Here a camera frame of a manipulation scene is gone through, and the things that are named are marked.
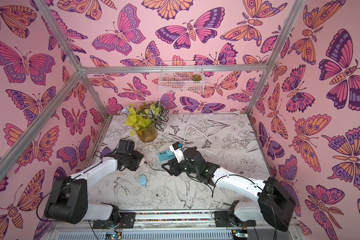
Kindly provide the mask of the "pink bluetooth headset case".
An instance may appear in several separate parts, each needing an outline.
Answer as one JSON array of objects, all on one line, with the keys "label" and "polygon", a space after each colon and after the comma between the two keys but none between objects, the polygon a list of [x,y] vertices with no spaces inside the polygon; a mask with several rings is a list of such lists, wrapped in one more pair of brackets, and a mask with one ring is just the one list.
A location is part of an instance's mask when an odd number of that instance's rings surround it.
[{"label": "pink bluetooth headset case", "polygon": [[145,164],[145,158],[142,158],[141,161],[140,161],[140,163],[139,163],[139,166],[141,167],[141,166],[143,166],[144,164]]}]

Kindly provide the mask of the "blue power strip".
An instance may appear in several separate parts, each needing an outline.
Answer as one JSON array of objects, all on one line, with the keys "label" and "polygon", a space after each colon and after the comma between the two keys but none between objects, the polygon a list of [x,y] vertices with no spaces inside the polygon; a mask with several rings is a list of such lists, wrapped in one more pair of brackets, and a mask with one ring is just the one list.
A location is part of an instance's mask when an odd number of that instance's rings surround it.
[{"label": "blue power strip", "polygon": [[175,154],[171,150],[159,152],[158,158],[160,162],[176,159]]}]

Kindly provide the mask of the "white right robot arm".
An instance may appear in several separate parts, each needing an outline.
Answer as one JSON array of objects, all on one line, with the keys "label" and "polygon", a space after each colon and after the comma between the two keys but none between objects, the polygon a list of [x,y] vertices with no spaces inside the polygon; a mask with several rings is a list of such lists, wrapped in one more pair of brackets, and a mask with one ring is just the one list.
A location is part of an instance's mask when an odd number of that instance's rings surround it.
[{"label": "white right robot arm", "polygon": [[234,174],[207,162],[196,147],[184,148],[181,143],[174,143],[169,150],[171,159],[162,168],[171,176],[185,173],[209,186],[212,192],[227,189],[251,200],[249,204],[240,201],[231,204],[227,214],[232,220],[265,221],[276,231],[288,231],[297,202],[277,179],[257,180]]}]

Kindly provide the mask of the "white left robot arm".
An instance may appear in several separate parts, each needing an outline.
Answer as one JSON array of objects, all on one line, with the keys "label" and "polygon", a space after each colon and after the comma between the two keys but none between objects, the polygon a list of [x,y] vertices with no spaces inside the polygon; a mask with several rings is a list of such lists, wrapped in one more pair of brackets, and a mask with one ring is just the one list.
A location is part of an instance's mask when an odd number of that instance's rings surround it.
[{"label": "white left robot arm", "polygon": [[71,176],[57,177],[44,209],[49,221],[78,224],[81,221],[102,221],[108,228],[121,224],[119,207],[114,204],[90,203],[91,188],[115,171],[136,171],[144,163],[144,155],[135,150],[132,140],[121,139],[114,150],[108,147],[99,153],[100,161]]}]

